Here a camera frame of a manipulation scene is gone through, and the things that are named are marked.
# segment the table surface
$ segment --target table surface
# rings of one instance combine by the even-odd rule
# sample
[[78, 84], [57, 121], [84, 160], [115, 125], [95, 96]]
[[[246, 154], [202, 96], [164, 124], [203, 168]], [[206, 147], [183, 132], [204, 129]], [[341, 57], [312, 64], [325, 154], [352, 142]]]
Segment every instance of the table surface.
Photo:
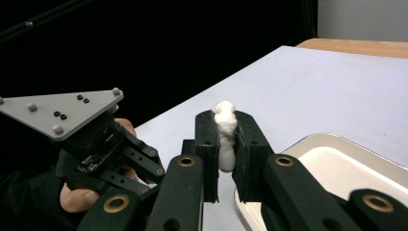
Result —
[[[279, 47], [137, 127], [138, 138], [157, 148], [167, 167], [181, 154], [183, 140], [194, 139], [195, 116], [229, 100], [254, 117], [276, 153], [307, 136], [331, 133], [408, 167], [408, 60], [372, 56], [405, 54], [407, 44], [319, 38]], [[245, 230], [234, 190], [231, 173], [221, 172], [219, 203], [204, 203], [204, 231]]]
[[408, 59], [408, 42], [311, 38], [297, 47]]

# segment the human hand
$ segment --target human hand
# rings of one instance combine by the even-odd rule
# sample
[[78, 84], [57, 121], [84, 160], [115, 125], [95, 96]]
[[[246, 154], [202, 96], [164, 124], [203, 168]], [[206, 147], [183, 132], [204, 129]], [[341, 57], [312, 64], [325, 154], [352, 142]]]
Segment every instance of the human hand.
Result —
[[[134, 136], [137, 135], [132, 122], [128, 119], [116, 118], [115, 121]], [[139, 180], [134, 169], [128, 166], [123, 168], [125, 169], [124, 176], [135, 181]], [[100, 195], [92, 190], [76, 189], [72, 191], [65, 183], [60, 193], [60, 203], [67, 212], [79, 213], [88, 210], [99, 197]]]

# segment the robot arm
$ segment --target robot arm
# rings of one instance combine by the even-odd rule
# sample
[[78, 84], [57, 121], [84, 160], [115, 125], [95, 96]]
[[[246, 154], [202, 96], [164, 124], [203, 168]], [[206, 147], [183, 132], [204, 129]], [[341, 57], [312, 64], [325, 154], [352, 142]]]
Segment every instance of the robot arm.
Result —
[[[57, 174], [71, 189], [101, 194], [78, 230], [201, 230], [203, 203], [218, 202], [220, 140], [214, 112], [196, 116], [194, 140], [183, 141], [181, 154], [165, 172], [157, 150], [115, 122], [121, 97], [118, 89], [18, 97], [1, 99], [0, 111], [61, 147]], [[27, 107], [15, 107], [20, 104]], [[61, 105], [72, 110], [56, 116]], [[338, 198], [296, 158], [274, 153], [251, 115], [235, 114], [232, 177], [240, 201], [262, 203], [268, 230], [407, 229], [408, 209], [399, 201], [371, 189], [352, 192], [348, 201]], [[124, 164], [157, 185], [150, 188], [121, 176]]]

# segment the gray metal plate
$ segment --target gray metal plate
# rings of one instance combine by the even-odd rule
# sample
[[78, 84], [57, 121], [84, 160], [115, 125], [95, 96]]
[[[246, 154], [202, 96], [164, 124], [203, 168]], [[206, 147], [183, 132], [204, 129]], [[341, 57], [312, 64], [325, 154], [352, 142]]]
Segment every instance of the gray metal plate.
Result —
[[119, 89], [0, 98], [0, 112], [63, 141], [102, 113], [114, 113], [122, 98]]

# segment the white tray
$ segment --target white tray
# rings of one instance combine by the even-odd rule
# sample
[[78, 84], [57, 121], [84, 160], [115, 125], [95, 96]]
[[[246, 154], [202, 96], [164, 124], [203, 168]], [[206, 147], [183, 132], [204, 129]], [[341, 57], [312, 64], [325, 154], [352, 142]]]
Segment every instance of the white tray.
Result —
[[[348, 200], [357, 189], [386, 193], [408, 206], [408, 169], [333, 134], [315, 134], [282, 152], [296, 157], [329, 192]], [[267, 230], [261, 203], [235, 202], [246, 230]]]

